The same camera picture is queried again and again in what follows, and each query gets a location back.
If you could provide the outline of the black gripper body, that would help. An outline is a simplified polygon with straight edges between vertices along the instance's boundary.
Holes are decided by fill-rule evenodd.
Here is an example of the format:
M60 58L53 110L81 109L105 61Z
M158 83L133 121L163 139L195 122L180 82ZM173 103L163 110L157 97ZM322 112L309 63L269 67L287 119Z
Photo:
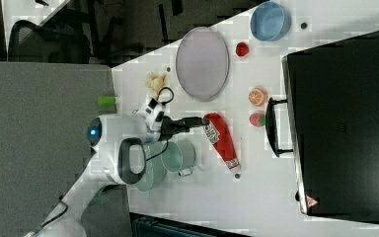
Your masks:
M190 128L180 120L172 120L169 117L163 117L163 122L160 130L160 140L167 141L171 139L174 135L189 132Z

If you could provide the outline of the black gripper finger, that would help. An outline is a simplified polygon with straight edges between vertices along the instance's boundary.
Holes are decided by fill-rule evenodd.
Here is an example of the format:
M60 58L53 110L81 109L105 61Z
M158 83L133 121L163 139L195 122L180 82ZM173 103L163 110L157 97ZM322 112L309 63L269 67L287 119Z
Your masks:
M186 127L188 129L196 128L196 127L203 127L209 125L210 122L207 119L198 119L198 120L190 120L186 122Z
M185 122L204 122L204 119L200 117L187 117L184 120Z

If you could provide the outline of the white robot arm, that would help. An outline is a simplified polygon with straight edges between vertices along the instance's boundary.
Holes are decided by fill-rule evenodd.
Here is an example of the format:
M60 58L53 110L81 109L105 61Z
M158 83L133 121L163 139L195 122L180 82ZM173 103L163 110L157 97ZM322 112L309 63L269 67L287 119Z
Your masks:
M134 185L145 172L131 169L131 147L167 141L172 136L201 127L209 121L200 117L172 120L160 113L110 114L94 118L87 131L93 155L83 173L59 201L45 221L24 237L86 237L82 215L94 196L112 185Z

